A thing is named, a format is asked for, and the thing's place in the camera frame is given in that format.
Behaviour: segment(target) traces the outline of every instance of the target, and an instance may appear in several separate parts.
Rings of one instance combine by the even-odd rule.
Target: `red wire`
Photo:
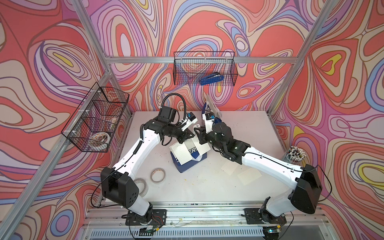
[[[152,219],[153,220],[155,220],[155,221],[157,221],[155,218],[153,218],[153,216],[152,216]],[[160,226],[160,222],[159,221],[157,221],[157,223],[159,224],[159,226]]]
[[[160,218],[161,224],[162,224],[162,225],[164,224],[164,223],[163,223],[163,220],[161,219],[161,217],[159,217],[159,216],[155,216],[155,217]]]

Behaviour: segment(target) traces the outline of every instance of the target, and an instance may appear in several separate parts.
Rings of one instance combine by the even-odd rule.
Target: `tape roll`
[[[147,194],[147,192],[148,192],[148,185],[147,185],[147,182],[146,182],[144,179],[142,179],[142,178],[136,178],[133,182],[136,184],[136,186],[137,186],[138,184],[140,184],[140,183],[144,184],[144,188],[143,188],[143,190],[141,190],[141,191],[139,192],[139,195],[140,195],[141,197],[144,197],[144,196]]]
[[[153,177],[154,177],[154,175],[155,175],[156,173],[158,173],[158,172],[162,172],[162,173],[164,174],[164,176],[163,176],[162,179],[160,179],[160,180],[154,180]],[[151,181],[152,181],[153,183],[159,184],[159,183],[161,183],[162,181],[164,181],[165,178],[166,178],[166,172],[165,172],[164,169],[162,169],[162,168],[156,168],[156,169],[154,169],[154,170],[152,171],[152,173],[151,173]]]

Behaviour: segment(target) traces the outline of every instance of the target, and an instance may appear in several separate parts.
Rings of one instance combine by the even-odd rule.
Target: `wire basket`
[[[233,51],[174,52],[175,85],[234,86],[237,68]]]
[[[119,89],[98,87],[72,129],[64,130],[73,115],[61,133],[82,152],[108,152],[128,100],[129,94]]]

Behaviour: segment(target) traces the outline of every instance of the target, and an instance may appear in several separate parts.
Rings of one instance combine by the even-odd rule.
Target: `white table surface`
[[[201,111],[193,112],[201,124]],[[264,111],[224,111],[223,122],[232,129],[235,139],[249,143],[256,149],[276,158],[281,158],[284,151]],[[158,112],[135,112],[121,158],[139,138],[140,125],[154,118]],[[270,175],[262,176],[248,185],[243,185],[238,174],[250,167],[239,165],[232,175],[221,168],[229,160],[218,152],[210,150],[207,158],[180,173],[171,158],[169,146],[157,145],[141,165],[136,174],[148,185],[144,199],[153,202],[229,202],[263,201],[266,197],[276,196],[288,189],[286,185]],[[166,178],[160,184],[154,184],[149,176],[155,168],[163,168]]]

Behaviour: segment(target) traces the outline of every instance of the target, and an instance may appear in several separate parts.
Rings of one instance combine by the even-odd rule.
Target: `sheet of paper held by gripper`
[[[211,149],[208,143],[204,143],[203,145],[201,145],[197,136],[194,136],[192,138],[192,141],[195,144],[195,147],[200,155],[203,155]]]
[[[184,143],[180,144],[177,142],[170,146],[170,149],[181,165],[193,159],[191,153],[189,153],[188,148]]]

